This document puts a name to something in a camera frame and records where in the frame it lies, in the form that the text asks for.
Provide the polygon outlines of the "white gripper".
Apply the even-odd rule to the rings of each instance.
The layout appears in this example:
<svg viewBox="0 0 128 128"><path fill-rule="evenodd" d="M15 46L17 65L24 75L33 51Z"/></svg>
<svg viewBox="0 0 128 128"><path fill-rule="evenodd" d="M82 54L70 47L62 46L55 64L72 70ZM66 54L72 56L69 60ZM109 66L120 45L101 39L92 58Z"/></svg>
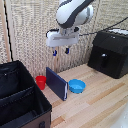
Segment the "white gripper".
<svg viewBox="0 0 128 128"><path fill-rule="evenodd" d="M46 45L53 48L53 56L57 55L57 50L54 47L76 44L79 40L77 32L63 35L59 29L51 29L46 33ZM69 54L69 47L66 47L65 54Z"/></svg>

